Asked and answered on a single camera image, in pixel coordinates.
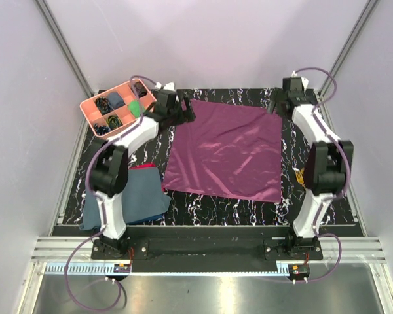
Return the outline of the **purple satin napkin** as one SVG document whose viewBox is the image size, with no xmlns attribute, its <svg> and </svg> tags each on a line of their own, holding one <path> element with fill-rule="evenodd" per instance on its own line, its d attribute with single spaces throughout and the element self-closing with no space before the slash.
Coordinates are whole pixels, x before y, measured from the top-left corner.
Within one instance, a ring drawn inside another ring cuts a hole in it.
<svg viewBox="0 0 393 314">
<path fill-rule="evenodd" d="M 276 203 L 281 199 L 282 119 L 265 108 L 191 102 L 176 127 L 163 185 L 169 190 Z"/>
</svg>

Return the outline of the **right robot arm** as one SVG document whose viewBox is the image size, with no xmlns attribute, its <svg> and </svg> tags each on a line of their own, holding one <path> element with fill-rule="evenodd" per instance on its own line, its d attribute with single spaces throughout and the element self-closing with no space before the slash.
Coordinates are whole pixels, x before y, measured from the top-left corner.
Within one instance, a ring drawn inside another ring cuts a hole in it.
<svg viewBox="0 0 393 314">
<path fill-rule="evenodd" d="M 283 78 L 268 106 L 270 113 L 291 120 L 310 146 L 303 172 L 306 194 L 284 242 L 286 255 L 295 260 L 318 246 L 320 221 L 349 187 L 354 152 L 353 143 L 343 141 L 319 114 L 319 102 L 308 83 L 297 75 Z"/>
</svg>

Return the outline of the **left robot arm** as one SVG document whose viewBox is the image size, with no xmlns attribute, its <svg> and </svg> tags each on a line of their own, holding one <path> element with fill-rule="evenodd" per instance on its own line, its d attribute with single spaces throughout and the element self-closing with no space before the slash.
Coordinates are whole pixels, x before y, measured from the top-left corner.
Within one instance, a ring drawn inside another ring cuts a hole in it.
<svg viewBox="0 0 393 314">
<path fill-rule="evenodd" d="M 122 191 L 128 182 L 128 159 L 160 130 L 193 122 L 196 116 L 186 96 L 179 96 L 174 83 L 157 88 L 156 101 L 140 109 L 138 121 L 117 135 L 101 140 L 86 172 L 86 188 L 95 197 L 100 215 L 101 246 L 115 259 L 128 252 Z"/>
</svg>

